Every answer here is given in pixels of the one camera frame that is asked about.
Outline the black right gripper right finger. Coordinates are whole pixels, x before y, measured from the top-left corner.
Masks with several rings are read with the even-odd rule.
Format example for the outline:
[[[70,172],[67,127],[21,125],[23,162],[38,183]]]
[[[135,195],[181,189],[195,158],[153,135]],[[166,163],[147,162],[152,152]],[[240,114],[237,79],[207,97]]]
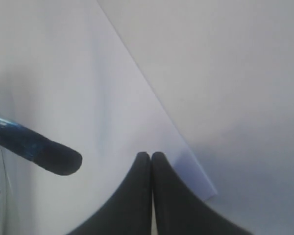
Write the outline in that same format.
[[[153,200],[159,235],[250,235],[208,207],[186,186],[166,155],[151,157]]]

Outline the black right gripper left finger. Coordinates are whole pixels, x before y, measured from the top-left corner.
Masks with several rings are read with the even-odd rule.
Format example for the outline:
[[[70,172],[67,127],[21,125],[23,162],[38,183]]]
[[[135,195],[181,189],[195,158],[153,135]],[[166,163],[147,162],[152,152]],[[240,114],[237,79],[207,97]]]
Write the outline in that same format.
[[[122,183],[71,235],[149,235],[152,218],[151,160],[139,152]]]

